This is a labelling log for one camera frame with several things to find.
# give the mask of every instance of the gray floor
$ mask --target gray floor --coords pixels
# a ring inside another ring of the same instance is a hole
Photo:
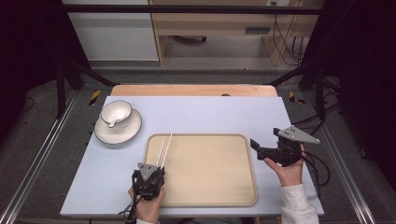
[[[259,37],[223,37],[209,36],[205,43],[193,39],[171,38],[166,50],[165,65],[129,63],[132,67],[103,66],[96,64],[96,71],[114,81],[121,83],[247,83],[262,84],[287,73],[293,66],[273,67]],[[30,223],[44,223],[43,219],[72,220],[60,217],[59,212],[64,202],[64,194],[70,187],[84,154],[95,120],[111,89],[89,77],[83,77],[86,84],[70,112],[52,151],[48,155],[41,173],[27,196],[18,215],[18,221],[30,219]],[[300,92],[294,85],[298,78],[288,81],[277,88],[284,98],[290,121],[295,122],[313,115],[310,107],[289,100],[290,91],[297,99],[308,100],[312,92]],[[92,94],[101,90],[95,105],[89,105]],[[11,200],[24,175],[41,145],[46,139],[56,116],[56,86],[52,81],[29,91],[26,100],[26,112],[21,113],[10,136],[1,143],[0,150],[0,209],[3,211]],[[336,98],[330,95],[326,99],[332,105]],[[340,150],[352,173],[359,190],[367,202],[376,223],[396,223],[396,194],[387,180],[381,175],[376,164],[364,160],[360,155],[359,143],[347,125],[344,117],[337,110],[326,118],[325,126],[329,129],[332,140]],[[310,132],[310,126],[303,127]],[[331,182],[321,188],[321,202],[325,215],[321,223],[360,223],[355,209],[346,193],[345,187],[337,174],[328,149],[323,146],[309,146],[307,150],[325,160],[332,171]],[[324,169],[318,166],[321,180],[325,177]],[[277,223],[276,217],[263,217],[262,223]]]

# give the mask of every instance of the wire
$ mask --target wire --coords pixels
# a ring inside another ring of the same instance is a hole
[[[320,124],[317,126],[317,128],[316,128],[314,131],[312,131],[311,135],[314,135],[314,133],[320,128],[320,126],[321,126],[323,123],[324,123],[324,121],[322,120],[322,121],[320,122]]]
[[[315,154],[311,153],[311,152],[305,152],[305,154],[310,155],[311,157],[315,158],[316,160],[320,161],[320,163],[323,164],[323,166],[326,168],[326,172],[327,172],[327,178],[323,183],[319,183],[320,187],[323,187],[325,185],[327,185],[330,182],[330,179],[332,178],[332,173],[330,171],[329,166],[326,164],[326,162],[324,162],[321,158],[319,158],[318,156],[316,156]]]
[[[134,182],[136,179],[136,174],[134,173],[132,175],[132,189],[134,190]],[[132,198],[132,201],[130,204],[128,204],[125,209],[121,212],[119,212],[119,215],[123,216],[123,219],[125,223],[135,223],[136,221],[136,216],[135,216],[135,210],[136,210],[136,205],[140,201],[140,197],[137,199],[137,196],[134,194],[134,197]]]
[[[292,53],[291,57],[294,58],[297,61],[297,63],[300,65],[301,62],[303,61],[303,57],[304,57],[304,53],[303,53],[304,37],[300,36],[300,46],[298,48],[298,52],[294,51],[294,46],[296,45],[296,40],[297,40],[297,36],[295,36],[293,38],[293,43],[291,44],[291,53]]]
[[[335,92],[335,91],[331,91],[331,92],[328,92],[326,95],[324,95],[323,96],[323,99],[326,99],[329,95],[335,95],[335,97],[338,97],[338,93],[337,92]]]
[[[298,65],[298,64],[287,63],[286,60],[285,60],[285,58],[283,57],[282,52],[280,51],[279,47],[277,46],[277,43],[276,43],[276,41],[275,41],[275,29],[276,29],[276,27],[278,28],[278,26],[277,26],[276,14],[274,14],[274,16],[275,16],[275,21],[274,21],[274,30],[273,30],[273,40],[274,40],[275,47],[276,47],[277,51],[279,52],[279,55],[280,55],[280,57],[282,58],[283,63],[285,63],[286,65]]]
[[[29,106],[29,108],[27,108],[27,109],[21,111],[20,114],[23,114],[23,113],[25,113],[25,112],[31,110],[31,109],[33,108],[33,106],[35,105],[35,100],[34,100],[34,99],[32,99],[32,98],[30,98],[30,97],[26,97],[26,99],[27,99],[27,100],[31,100],[31,101],[32,101],[32,104]]]
[[[311,155],[308,155],[308,154],[306,154],[306,156],[308,156],[308,157],[311,159],[311,162],[312,162],[312,164],[314,164],[314,165],[315,165],[314,158],[313,158]]]
[[[333,109],[333,108],[336,108],[336,107],[339,106],[339,105],[340,105],[339,103],[335,103],[335,104],[329,106],[328,108],[325,108],[324,110],[327,112],[326,115],[328,115],[328,114],[330,114],[331,112],[333,112],[332,109]],[[309,122],[309,121],[312,121],[312,120],[316,119],[317,117],[318,117],[318,115],[314,115],[314,116],[309,117],[309,118],[307,118],[307,119],[303,119],[303,120],[300,120],[300,121],[296,121],[296,122],[292,123],[292,125],[294,125],[294,126],[302,125],[302,124],[305,124],[305,123],[307,123],[307,122]]]
[[[294,21],[295,16],[296,16],[296,15],[293,15],[293,17],[291,18],[291,23],[290,23],[290,25],[289,25],[289,29],[288,29],[288,31],[287,31],[287,34],[289,33],[289,31],[290,31],[290,29],[291,29],[291,24],[292,24],[292,22]],[[274,44],[275,44],[275,47],[276,47],[277,51],[279,52],[280,57],[282,58],[282,61],[283,61],[286,65],[300,65],[301,62],[299,62],[299,61],[294,57],[294,55],[290,52],[290,50],[289,50],[289,48],[288,48],[288,44],[287,44],[286,38],[282,35],[282,32],[280,31],[280,28],[279,28],[279,26],[278,26],[278,24],[277,24],[277,15],[276,15],[276,14],[274,14],[274,18],[275,18],[275,20],[274,20],[274,30],[273,30],[273,41],[274,41]],[[279,47],[277,46],[277,43],[276,43],[276,40],[275,40],[275,29],[278,30],[278,32],[279,32],[279,34],[280,34],[280,37],[281,37],[282,40],[283,40],[283,44],[284,44],[286,50],[288,51],[290,57],[291,57],[295,62],[297,62],[297,64],[291,64],[291,63],[287,63],[287,62],[286,62],[285,58],[283,57],[282,52],[280,51]]]
[[[310,152],[305,151],[304,153],[305,153],[305,155],[308,155],[308,156],[312,159],[312,161],[310,161],[310,160],[307,159],[305,156],[303,156],[303,153],[297,153],[296,150],[294,150],[292,147],[287,146],[287,145],[284,145],[284,144],[282,144],[282,146],[283,146],[286,150],[288,150],[291,154],[298,154],[298,156],[299,156],[302,160],[304,160],[305,163],[308,164],[308,165],[312,168],[312,171],[311,171],[311,172],[314,174],[314,180],[313,180],[313,181],[314,181],[314,183],[315,183],[315,189],[316,189],[316,191],[317,191],[318,197],[320,198],[320,187],[322,187],[322,186],[328,184],[329,181],[330,181],[330,178],[331,178],[331,173],[330,173],[329,167],[326,165],[326,163],[325,163],[323,160],[321,160],[319,157],[315,156],[314,154],[312,154],[312,153],[310,153]],[[317,160],[319,160],[319,161],[326,167],[326,170],[327,170],[327,179],[326,179],[325,183],[323,183],[323,184],[320,184],[320,183],[319,183],[319,173],[318,173],[317,167],[315,166],[314,158],[317,159]]]

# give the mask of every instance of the metal frame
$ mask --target metal frame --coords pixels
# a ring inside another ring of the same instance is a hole
[[[86,13],[94,13],[94,12],[101,12],[101,13],[215,13],[215,14],[283,14],[283,15],[325,15],[325,14],[334,14],[339,13],[340,10],[337,9],[323,9],[321,7],[234,7],[234,6],[227,6],[227,7],[220,7],[220,6],[141,6],[141,5],[121,5],[121,6],[110,6],[110,5],[56,5],[56,6],[41,6],[44,12],[46,13],[65,13],[65,12],[86,12]],[[326,41],[332,39],[334,36],[334,32],[331,32],[327,35],[319,46],[320,51],[316,52],[319,56],[323,55],[323,46]],[[283,81],[300,75],[306,69],[312,69],[312,67],[317,67],[318,63],[320,63],[321,57],[314,58],[313,62],[308,62],[303,64],[302,66],[296,68],[295,70],[287,73],[282,78],[279,78],[270,83],[270,85],[277,86],[278,84],[282,83]],[[73,64],[77,70],[83,70],[84,72],[92,75],[91,71],[85,70],[78,66],[78,64]],[[63,74],[62,68],[60,66],[58,71],[58,85],[61,88],[58,91],[64,91],[62,88],[63,85]],[[107,82],[107,80],[102,79],[101,77],[94,76],[96,79],[100,79],[102,82]],[[307,82],[312,83],[313,77],[308,77],[309,79]],[[39,152],[37,153],[34,162],[32,163],[29,171],[27,172],[25,178],[22,180],[19,188],[17,189],[16,193],[14,194],[11,202],[8,204],[6,210],[0,216],[0,223],[13,223],[16,219],[21,207],[29,194],[35,180],[37,179],[39,172],[50,154],[52,146],[59,135],[60,130],[62,129],[71,108],[77,98],[77,93],[72,94],[69,98],[68,106],[65,108],[60,108],[64,110],[62,114],[58,114],[58,119],[55,121],[46,141],[44,142],[43,146],[40,148]],[[353,177],[351,176],[350,172],[345,165],[341,155],[339,154],[335,143],[333,142],[326,126],[323,126],[322,134],[325,139],[325,144],[329,149],[330,155],[332,160],[335,164],[337,172],[341,176],[342,183],[346,189],[346,193],[349,196],[350,201],[352,202],[356,214],[361,221],[361,223],[375,223],[374,218],[371,214],[370,209],[368,208],[366,202],[364,201],[361,192],[356,185]]]

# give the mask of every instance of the black curtain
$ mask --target black curtain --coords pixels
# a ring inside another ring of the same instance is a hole
[[[20,114],[26,92],[55,79],[61,61],[90,68],[67,13],[44,13],[47,4],[62,1],[0,1],[1,139]]]
[[[337,4],[325,2],[326,7]],[[305,61],[315,56],[315,48],[336,20],[319,17]],[[321,65],[326,76],[339,77],[347,120],[362,149],[396,189],[396,3],[357,0],[337,32]]]

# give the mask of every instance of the table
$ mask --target table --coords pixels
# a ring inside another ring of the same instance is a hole
[[[232,97],[221,96],[224,93]],[[272,134],[273,128],[290,126],[282,99],[276,96],[274,87],[255,85],[116,86],[105,105],[120,99],[130,102],[142,114],[142,128],[132,141],[115,146],[105,145],[95,135],[92,136],[61,215],[115,217],[123,210],[130,202],[127,189],[131,186],[133,169],[143,160],[145,144],[154,133],[241,133],[246,138],[257,139],[261,145],[275,147],[277,138]],[[250,153],[258,191],[255,204],[246,207],[163,207],[161,216],[256,217],[280,214],[282,198],[276,174],[262,161],[254,159],[255,151]],[[306,167],[303,179],[309,202],[319,214],[323,214]]]
[[[154,6],[161,5],[202,5],[202,6],[250,6],[269,7],[270,0],[149,0]],[[290,0],[280,7],[321,7],[323,0]],[[154,34],[159,52],[160,64],[164,64],[164,54],[169,35],[259,35],[265,44],[274,66],[279,65],[285,40],[293,36],[311,36],[316,25],[317,15],[278,15],[279,31],[275,28],[274,15],[243,14],[183,14],[152,13]]]

